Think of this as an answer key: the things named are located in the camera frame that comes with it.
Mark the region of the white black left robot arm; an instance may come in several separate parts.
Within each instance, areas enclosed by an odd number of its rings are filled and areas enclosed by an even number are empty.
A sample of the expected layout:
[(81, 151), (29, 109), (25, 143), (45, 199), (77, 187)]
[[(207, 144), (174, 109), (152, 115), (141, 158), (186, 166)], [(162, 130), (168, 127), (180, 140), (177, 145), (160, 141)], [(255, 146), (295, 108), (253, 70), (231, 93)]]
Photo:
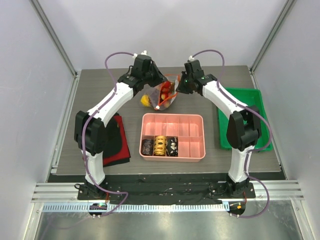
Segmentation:
[(116, 55), (133, 57), (129, 72), (118, 80), (113, 79), (114, 87), (109, 94), (88, 111), (79, 111), (75, 117), (74, 140), (82, 152), (85, 179), (91, 184), (89, 194), (97, 200), (102, 199), (107, 192), (102, 182), (105, 180), (103, 152), (108, 141), (108, 123), (145, 85), (155, 87), (167, 80), (146, 50), (140, 54), (116, 52), (109, 55), (105, 62)]

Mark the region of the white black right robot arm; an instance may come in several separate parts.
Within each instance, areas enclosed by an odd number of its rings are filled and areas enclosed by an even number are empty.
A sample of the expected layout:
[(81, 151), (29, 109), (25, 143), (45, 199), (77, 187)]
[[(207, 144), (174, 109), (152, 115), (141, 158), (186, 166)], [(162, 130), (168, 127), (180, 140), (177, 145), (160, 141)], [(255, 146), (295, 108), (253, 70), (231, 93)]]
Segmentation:
[(212, 74), (205, 74), (197, 59), (185, 64), (177, 91), (183, 94), (198, 93), (210, 100), (228, 119), (226, 137), (232, 148), (231, 165), (226, 184), (226, 193), (233, 198), (244, 191), (241, 182), (248, 178), (248, 166), (252, 151), (262, 135), (261, 120), (251, 112), (259, 112), (255, 106), (247, 106), (218, 83)]

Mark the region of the clear zip bag orange seal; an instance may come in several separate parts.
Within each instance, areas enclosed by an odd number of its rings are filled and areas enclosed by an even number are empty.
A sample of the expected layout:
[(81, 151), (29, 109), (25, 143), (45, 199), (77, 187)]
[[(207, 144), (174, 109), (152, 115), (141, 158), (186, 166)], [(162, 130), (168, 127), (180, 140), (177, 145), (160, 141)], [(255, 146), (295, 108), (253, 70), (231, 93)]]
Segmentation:
[(170, 107), (175, 98), (178, 95), (178, 92), (175, 91), (176, 80), (181, 78), (179, 74), (166, 74), (167, 81), (174, 83), (174, 91), (172, 92), (161, 92), (161, 87), (163, 83), (151, 87), (146, 91), (145, 95), (148, 95), (150, 101), (150, 108), (156, 111), (164, 111)]

